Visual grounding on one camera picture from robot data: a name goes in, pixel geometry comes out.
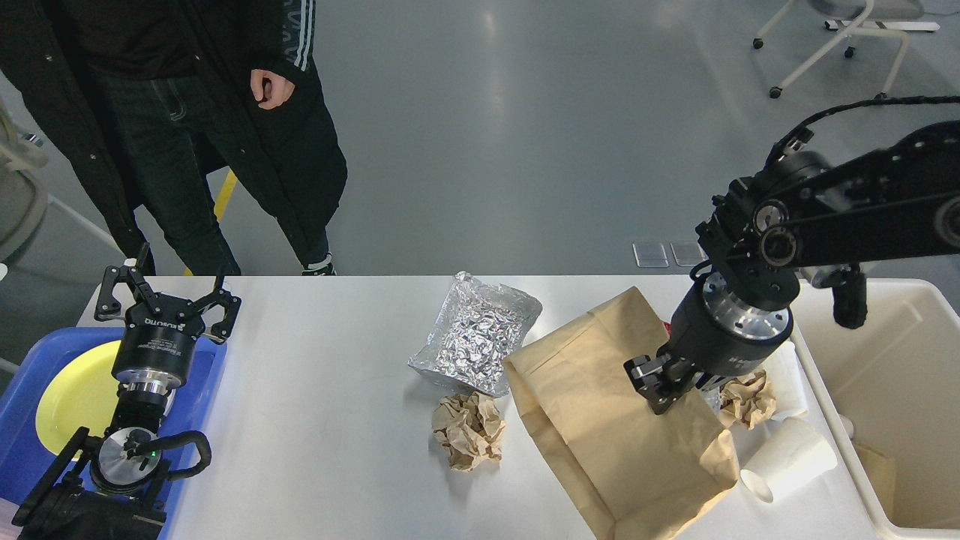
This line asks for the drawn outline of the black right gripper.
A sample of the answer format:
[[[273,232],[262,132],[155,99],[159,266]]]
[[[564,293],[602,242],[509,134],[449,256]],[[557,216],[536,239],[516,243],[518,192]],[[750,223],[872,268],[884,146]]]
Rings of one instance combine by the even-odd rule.
[[[717,272],[694,280],[670,324],[661,355],[642,355],[624,363],[635,392],[645,397],[656,415],[666,413],[694,387],[700,392],[723,389],[755,371],[794,329],[788,308],[751,307]]]

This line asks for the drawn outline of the person's bare hand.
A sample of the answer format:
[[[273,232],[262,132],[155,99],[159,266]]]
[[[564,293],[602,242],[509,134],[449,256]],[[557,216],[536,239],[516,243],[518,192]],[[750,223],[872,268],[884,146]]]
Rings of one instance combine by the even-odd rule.
[[[273,71],[253,69],[250,72],[250,90],[261,110],[273,110],[291,99],[296,85]]]

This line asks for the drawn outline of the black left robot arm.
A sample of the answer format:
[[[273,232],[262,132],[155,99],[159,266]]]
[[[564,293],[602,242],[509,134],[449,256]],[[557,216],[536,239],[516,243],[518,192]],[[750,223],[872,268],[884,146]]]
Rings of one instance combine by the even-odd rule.
[[[79,427],[13,514],[21,539],[157,539],[166,522],[166,483],[200,474],[212,447],[199,430],[164,435],[179,389],[188,383],[198,343],[230,337],[242,301],[224,287],[198,300],[155,292],[143,274],[150,247],[106,267],[94,318],[121,320],[111,368],[118,403],[102,435]]]

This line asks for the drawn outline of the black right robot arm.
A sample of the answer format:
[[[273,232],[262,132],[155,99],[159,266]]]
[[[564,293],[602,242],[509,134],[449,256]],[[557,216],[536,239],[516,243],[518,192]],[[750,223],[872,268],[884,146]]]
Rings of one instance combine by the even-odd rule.
[[[781,346],[794,329],[797,270],[813,287],[832,291],[838,325],[858,329],[868,313],[862,263],[958,252],[956,120],[837,166],[805,150],[810,126],[833,114],[957,102],[877,97],[830,107],[786,133],[761,171],[713,198],[713,213],[696,228],[705,259],[691,270],[668,342],[624,364],[653,413],[666,413],[691,390],[750,373]]]

